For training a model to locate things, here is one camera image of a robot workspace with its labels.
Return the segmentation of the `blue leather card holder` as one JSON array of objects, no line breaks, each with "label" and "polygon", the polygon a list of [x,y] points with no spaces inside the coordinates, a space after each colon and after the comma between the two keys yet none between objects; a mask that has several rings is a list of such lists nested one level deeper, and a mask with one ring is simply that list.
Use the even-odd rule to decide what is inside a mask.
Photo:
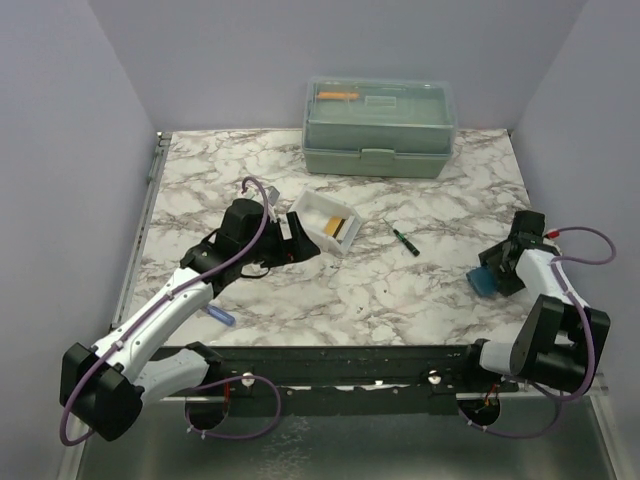
[{"label": "blue leather card holder", "polygon": [[494,275],[486,266],[478,266],[466,273],[466,279],[473,291],[482,298],[488,298],[497,293],[497,283]]}]

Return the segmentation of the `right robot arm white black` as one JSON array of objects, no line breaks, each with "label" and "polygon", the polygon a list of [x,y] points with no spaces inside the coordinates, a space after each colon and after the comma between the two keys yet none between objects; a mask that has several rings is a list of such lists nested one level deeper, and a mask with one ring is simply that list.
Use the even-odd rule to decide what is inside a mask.
[{"label": "right robot arm white black", "polygon": [[475,358],[459,370],[467,389],[483,391],[501,375],[549,387],[558,392],[556,399],[572,401],[591,387],[611,321],[577,293],[562,264],[604,265],[616,248],[602,235],[610,248],[606,259],[563,255],[550,241],[569,230],[546,231],[544,214],[520,210],[506,239],[478,255],[479,266],[466,274],[476,294],[509,297],[525,290],[533,306],[513,342],[476,341]]}]

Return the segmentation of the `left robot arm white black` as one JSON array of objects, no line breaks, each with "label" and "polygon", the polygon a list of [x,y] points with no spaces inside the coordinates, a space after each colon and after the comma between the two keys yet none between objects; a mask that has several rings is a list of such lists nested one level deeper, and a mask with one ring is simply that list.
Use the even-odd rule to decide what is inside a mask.
[{"label": "left robot arm white black", "polygon": [[72,345],[62,359],[60,437],[75,416],[107,441],[122,436],[142,409],[181,390],[214,393],[220,368],[200,345],[163,360],[153,355],[190,316],[241,277],[250,264],[266,269],[301,263],[320,253],[294,212],[286,216],[291,236],[254,200],[236,199],[220,227],[191,247],[163,288],[128,321],[92,346]]}]

